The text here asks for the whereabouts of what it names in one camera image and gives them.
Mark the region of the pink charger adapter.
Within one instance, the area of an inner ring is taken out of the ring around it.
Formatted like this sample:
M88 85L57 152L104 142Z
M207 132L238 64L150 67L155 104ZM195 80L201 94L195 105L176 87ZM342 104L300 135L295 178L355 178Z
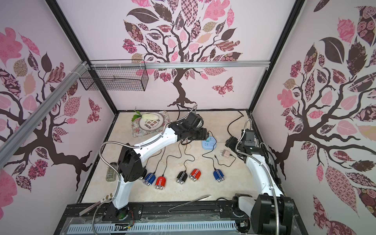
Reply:
M221 154L221 156L222 157L226 157L226 158L229 158L232 154L230 153L230 151L228 151L228 150L222 150L221 152L220 152L220 154Z

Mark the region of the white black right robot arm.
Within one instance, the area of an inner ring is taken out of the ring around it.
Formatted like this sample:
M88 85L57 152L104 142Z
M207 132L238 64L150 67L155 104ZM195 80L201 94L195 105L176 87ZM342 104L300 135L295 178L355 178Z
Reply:
M258 196L254 200L238 197L238 208L250 218L251 229L257 235L290 235L294 216L294 203L285 197L267 164L262 148L255 144L255 132L247 126L247 119L239 138L231 137L225 146L242 158L250 170Z

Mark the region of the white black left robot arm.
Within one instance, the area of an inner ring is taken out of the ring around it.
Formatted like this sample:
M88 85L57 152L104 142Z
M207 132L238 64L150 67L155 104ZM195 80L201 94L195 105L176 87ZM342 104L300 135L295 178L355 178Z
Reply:
M129 204L129 196L134 181L139 179L144 171L143 163L155 152L177 143L181 140L204 141L209 137L208 130L203 127L203 118L194 112L188 113L181 119L168 122L164 125L162 132L139 144L130 145L115 141L107 141L99 147L100 159L117 176L117 185L112 195L104 201L96 203L99 208L103 204L112 204L115 209L120 210ZM106 145L113 144L122 147L117 162L117 168L111 166L102 155Z

